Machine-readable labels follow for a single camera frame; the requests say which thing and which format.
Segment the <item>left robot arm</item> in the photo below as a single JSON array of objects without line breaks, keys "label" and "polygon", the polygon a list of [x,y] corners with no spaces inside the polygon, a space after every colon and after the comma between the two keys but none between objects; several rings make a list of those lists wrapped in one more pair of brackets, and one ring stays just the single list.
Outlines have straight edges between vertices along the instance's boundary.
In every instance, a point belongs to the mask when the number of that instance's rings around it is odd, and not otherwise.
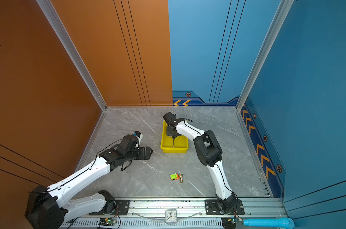
[{"label": "left robot arm", "polygon": [[135,131],[102,151],[95,159],[67,178],[48,187],[38,186],[28,198],[25,218],[34,229],[58,229],[63,223],[87,214],[117,214],[115,197],[106,190],[85,198],[74,196],[95,180],[117,168],[126,169],[125,163],[150,159],[153,150],[141,146],[142,134]]}]

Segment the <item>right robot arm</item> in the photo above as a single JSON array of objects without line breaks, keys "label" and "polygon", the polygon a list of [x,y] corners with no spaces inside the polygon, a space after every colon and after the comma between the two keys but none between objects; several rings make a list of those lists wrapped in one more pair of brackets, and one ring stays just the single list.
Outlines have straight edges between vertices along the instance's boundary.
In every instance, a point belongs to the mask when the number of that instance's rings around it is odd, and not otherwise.
[{"label": "right robot arm", "polygon": [[211,130],[200,130],[188,123],[185,118],[178,118],[171,112],[163,116],[167,124],[167,135],[172,138],[187,137],[194,143],[199,161],[208,168],[216,189],[219,210],[230,214],[238,206],[238,197],[232,190],[223,168],[223,150]]}]

